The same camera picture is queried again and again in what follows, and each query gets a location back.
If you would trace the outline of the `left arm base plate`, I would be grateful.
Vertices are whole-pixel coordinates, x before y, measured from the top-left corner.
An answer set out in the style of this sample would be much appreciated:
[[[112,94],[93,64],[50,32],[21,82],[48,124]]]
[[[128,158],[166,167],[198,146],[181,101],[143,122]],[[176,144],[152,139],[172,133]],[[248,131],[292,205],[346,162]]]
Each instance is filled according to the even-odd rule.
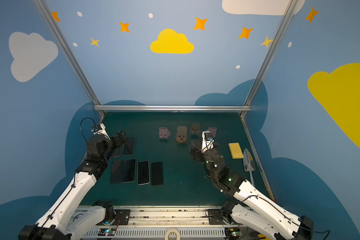
[[[97,226],[126,226],[129,223],[130,209],[114,209],[114,218],[111,221],[102,221]]]

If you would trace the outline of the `silver phone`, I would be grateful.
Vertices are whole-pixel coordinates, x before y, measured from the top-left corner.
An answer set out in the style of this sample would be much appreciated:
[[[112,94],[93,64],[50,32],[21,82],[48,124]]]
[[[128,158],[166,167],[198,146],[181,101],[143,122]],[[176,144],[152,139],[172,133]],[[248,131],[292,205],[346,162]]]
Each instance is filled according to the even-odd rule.
[[[138,185],[146,185],[150,182],[149,161],[138,162]]]

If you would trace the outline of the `blue-edged phone back row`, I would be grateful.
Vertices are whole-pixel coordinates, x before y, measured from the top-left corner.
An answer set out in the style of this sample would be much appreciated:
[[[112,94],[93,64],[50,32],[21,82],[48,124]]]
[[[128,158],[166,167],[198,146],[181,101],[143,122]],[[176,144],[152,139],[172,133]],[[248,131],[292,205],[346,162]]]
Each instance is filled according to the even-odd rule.
[[[136,159],[125,161],[122,180],[123,183],[131,183],[135,181],[136,163]]]

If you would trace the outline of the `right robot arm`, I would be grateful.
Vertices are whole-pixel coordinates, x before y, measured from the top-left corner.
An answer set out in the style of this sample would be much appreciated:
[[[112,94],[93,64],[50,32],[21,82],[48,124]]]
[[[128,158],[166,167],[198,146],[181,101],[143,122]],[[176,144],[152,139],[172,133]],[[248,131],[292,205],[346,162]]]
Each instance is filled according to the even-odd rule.
[[[190,155],[203,163],[213,185],[234,199],[222,208],[234,222],[246,225],[270,240],[312,239],[314,223],[310,218],[299,217],[271,201],[250,181],[226,167],[224,157],[217,150],[192,147]]]

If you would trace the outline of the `black phone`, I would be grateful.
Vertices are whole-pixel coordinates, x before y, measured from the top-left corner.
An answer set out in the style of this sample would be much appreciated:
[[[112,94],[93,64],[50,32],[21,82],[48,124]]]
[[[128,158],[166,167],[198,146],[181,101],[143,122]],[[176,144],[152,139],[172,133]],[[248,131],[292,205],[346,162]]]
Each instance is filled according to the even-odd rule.
[[[152,163],[151,169],[151,183],[152,186],[159,186],[164,183],[163,163],[155,162]]]
[[[110,184],[118,184],[123,181],[124,161],[115,160],[111,167]]]

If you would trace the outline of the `light blue phone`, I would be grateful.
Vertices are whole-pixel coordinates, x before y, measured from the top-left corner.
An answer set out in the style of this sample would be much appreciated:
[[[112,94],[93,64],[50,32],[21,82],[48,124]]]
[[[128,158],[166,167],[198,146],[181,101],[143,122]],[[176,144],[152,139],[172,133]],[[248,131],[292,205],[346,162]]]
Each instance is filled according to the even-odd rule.
[[[124,145],[123,156],[132,156],[135,152],[136,138],[128,137]]]

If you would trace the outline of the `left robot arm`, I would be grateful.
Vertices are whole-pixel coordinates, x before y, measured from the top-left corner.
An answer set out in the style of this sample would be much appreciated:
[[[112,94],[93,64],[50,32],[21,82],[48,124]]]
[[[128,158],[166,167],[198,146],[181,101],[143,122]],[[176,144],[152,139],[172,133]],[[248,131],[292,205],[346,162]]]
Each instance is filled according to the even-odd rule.
[[[127,143],[125,130],[109,137],[105,131],[96,132],[86,143],[87,156],[75,170],[68,187],[52,207],[32,226],[24,226],[20,240],[80,240],[95,225],[115,220],[114,207],[109,201],[96,201],[76,220],[71,217],[108,167],[115,149]]]

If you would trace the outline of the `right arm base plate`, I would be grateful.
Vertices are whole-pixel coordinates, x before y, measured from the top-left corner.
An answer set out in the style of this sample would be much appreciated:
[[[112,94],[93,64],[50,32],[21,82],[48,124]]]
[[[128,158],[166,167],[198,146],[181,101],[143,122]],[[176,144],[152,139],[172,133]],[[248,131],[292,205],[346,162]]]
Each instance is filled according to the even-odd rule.
[[[208,209],[206,216],[210,225],[238,225],[231,215],[221,209]]]

